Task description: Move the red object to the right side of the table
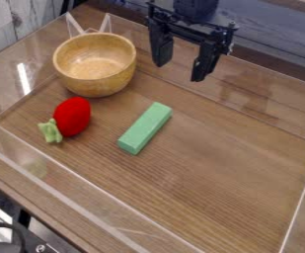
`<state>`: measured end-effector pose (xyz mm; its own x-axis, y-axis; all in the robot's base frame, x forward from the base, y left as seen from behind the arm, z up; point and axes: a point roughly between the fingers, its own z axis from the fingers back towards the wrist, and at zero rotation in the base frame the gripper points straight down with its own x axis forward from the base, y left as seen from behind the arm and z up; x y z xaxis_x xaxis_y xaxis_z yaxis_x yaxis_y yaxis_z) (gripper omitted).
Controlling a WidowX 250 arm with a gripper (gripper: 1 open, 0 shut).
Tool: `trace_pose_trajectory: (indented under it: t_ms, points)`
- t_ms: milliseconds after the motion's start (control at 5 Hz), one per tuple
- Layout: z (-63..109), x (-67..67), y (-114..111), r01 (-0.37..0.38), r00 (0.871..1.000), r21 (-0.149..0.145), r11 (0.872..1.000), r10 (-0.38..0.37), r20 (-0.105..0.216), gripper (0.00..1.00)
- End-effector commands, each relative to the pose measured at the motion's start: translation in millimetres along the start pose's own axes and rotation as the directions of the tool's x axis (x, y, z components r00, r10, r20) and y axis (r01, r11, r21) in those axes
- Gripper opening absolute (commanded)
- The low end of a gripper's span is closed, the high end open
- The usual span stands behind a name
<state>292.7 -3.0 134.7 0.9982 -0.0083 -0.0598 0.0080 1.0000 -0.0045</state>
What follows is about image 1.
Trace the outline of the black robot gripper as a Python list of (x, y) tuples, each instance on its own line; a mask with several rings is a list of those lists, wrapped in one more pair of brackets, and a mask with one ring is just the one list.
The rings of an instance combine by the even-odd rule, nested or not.
[(149, 0), (148, 24), (153, 62), (164, 67), (173, 57), (173, 38), (201, 43), (193, 62), (192, 81), (214, 71), (221, 53), (229, 54), (240, 26), (218, 13), (220, 0)]

